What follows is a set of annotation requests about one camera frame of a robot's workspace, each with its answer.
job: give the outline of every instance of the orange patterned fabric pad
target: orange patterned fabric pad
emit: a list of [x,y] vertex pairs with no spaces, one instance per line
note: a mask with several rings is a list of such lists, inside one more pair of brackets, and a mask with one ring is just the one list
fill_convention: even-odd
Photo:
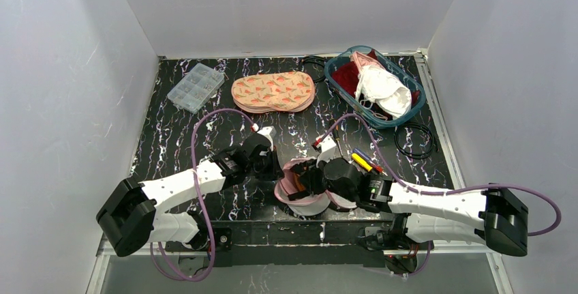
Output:
[[315,96],[311,77],[299,71],[256,74],[237,79],[231,87],[233,100],[250,113],[305,110]]

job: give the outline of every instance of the marble tabletop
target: marble tabletop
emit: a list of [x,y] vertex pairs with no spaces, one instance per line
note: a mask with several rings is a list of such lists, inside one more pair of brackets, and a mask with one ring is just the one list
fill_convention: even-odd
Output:
[[[419,79],[416,62],[413,56],[388,57],[409,75]],[[177,109],[167,98],[168,92],[197,63],[203,63],[225,74],[225,83],[218,93],[195,115]],[[151,180],[166,177],[179,171],[191,168],[191,134],[195,123],[208,112],[218,108],[236,108],[231,85],[234,80],[252,74],[276,73],[300,70],[312,78],[322,74],[322,68],[316,65],[299,67],[297,58],[251,58],[251,59],[180,59],[162,60],[154,92],[142,127],[140,142],[134,158],[131,174],[138,180]],[[260,126],[275,126],[277,135],[274,138],[281,164],[292,158],[316,156],[311,147],[314,139],[330,126],[329,120],[337,119],[353,109],[336,93],[329,89],[327,81],[316,84],[316,97],[309,108],[300,113],[265,113],[249,114]],[[431,118],[428,104],[413,117],[412,121],[424,123],[434,134],[436,129]],[[413,160],[400,154],[395,148],[393,134],[395,129],[373,130],[378,146],[392,168],[403,179],[410,182],[439,188],[453,188],[448,166],[441,150],[434,152],[425,160]],[[199,129],[196,157],[200,160],[229,147],[241,143],[249,129],[240,115],[225,113],[210,118],[209,122]],[[342,125],[341,146],[344,154],[350,155],[358,147],[376,157],[369,137],[355,119],[348,119]],[[419,132],[402,138],[403,145],[413,151],[420,151],[426,143],[426,136]],[[256,222],[295,222],[311,221],[349,221],[367,222],[379,220],[378,214],[361,209],[353,211],[335,211],[327,209],[314,217],[294,216],[291,210],[277,201],[273,195],[273,183],[258,183],[248,179],[244,183],[220,193],[208,194],[205,202],[212,220],[256,221]],[[186,203],[176,207],[172,212],[197,209],[197,203]]]

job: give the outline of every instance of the clear plastic container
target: clear plastic container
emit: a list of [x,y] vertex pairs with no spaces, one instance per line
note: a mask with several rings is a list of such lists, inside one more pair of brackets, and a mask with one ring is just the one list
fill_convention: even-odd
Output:
[[359,102],[355,100],[349,93],[345,91],[333,78],[331,75],[337,71],[341,66],[350,62],[350,56],[353,52],[360,52],[363,54],[369,54],[372,48],[368,46],[353,46],[343,52],[342,54],[332,58],[325,64],[325,76],[327,80],[329,80],[329,84],[333,87],[333,89],[341,96],[349,105],[353,107],[356,113],[362,116],[369,125],[376,129],[384,129],[389,127],[396,127],[407,120],[411,119],[421,107],[425,104],[425,94],[423,91],[423,87],[415,81],[411,76],[406,74],[400,67],[395,65],[395,63],[386,59],[383,55],[381,55],[378,51],[376,51],[376,55],[378,57],[378,61],[384,66],[384,68],[391,72],[394,76],[396,76],[411,92],[418,91],[420,92],[418,102],[409,110],[405,115],[394,119],[394,120],[383,120],[374,115],[374,112],[368,108],[363,107]]
[[168,92],[168,99],[177,108],[197,113],[225,82],[225,75],[197,63],[177,86]]

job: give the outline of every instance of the yellow marker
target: yellow marker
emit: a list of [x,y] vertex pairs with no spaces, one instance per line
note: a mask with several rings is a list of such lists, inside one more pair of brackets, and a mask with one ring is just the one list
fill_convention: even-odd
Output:
[[351,155],[351,158],[357,162],[357,164],[359,164],[360,166],[362,166],[368,173],[370,173],[373,168],[362,158],[359,156],[359,154],[357,153],[353,153]]

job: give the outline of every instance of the blue plastic basket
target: blue plastic basket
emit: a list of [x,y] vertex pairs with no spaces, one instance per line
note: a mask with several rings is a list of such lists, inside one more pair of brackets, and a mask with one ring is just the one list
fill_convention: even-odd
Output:
[[423,87],[417,81],[415,81],[411,76],[408,76],[408,74],[406,74],[400,67],[398,67],[393,62],[386,59],[378,51],[376,51],[378,61],[385,67],[385,69],[387,71],[391,72],[393,75],[395,75],[397,78],[399,78],[400,81],[407,88],[409,88],[409,90],[411,92],[414,92],[416,90],[419,90],[419,92],[420,92],[417,104],[415,104],[415,106],[412,107],[411,110],[409,110],[405,115],[402,115],[400,118],[387,121],[387,120],[383,120],[383,119],[376,117],[374,115],[373,111],[362,106],[359,102],[357,102],[355,100],[355,98],[353,98],[351,95],[349,95],[345,91],[345,89],[341,88],[341,86],[339,86],[339,84],[337,84],[337,82],[335,82],[335,80],[333,80],[333,78],[331,78],[331,75],[335,71],[337,71],[337,69],[339,69],[341,66],[350,62],[350,55],[353,54],[353,52],[360,52],[363,54],[369,54],[371,52],[371,50],[373,50],[371,47],[362,46],[362,45],[353,46],[353,47],[349,48],[348,50],[346,50],[342,54],[332,58],[331,60],[329,60],[325,64],[325,76],[327,77],[327,80],[329,80],[329,84],[334,88],[334,90],[336,90],[336,92],[347,103],[349,103],[349,105],[351,105],[353,107],[355,112],[358,113],[359,115],[361,115],[372,127],[376,128],[376,129],[383,129],[383,128],[399,126],[399,125],[405,123],[407,120],[411,119],[414,115],[416,115],[416,113],[418,113],[418,111],[421,109],[421,107],[425,104],[425,95],[424,95]]

